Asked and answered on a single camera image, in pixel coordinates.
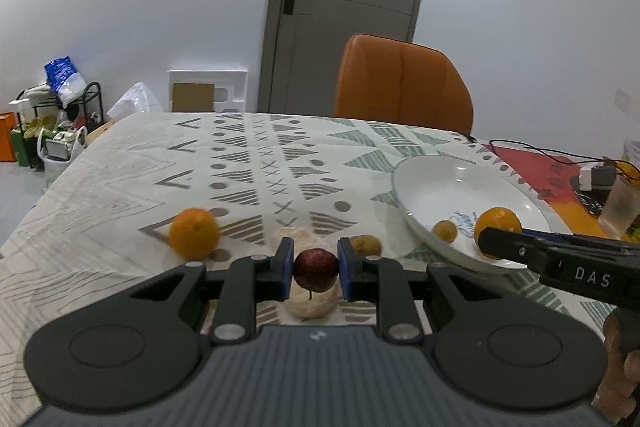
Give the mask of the person's right hand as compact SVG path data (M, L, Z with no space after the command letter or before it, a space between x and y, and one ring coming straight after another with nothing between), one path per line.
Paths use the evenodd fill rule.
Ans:
M639 351L623 355L620 350L622 333L617 311L612 311L606 318L603 335L608 365L592 405L616 425L637 406L632 395L639 386Z

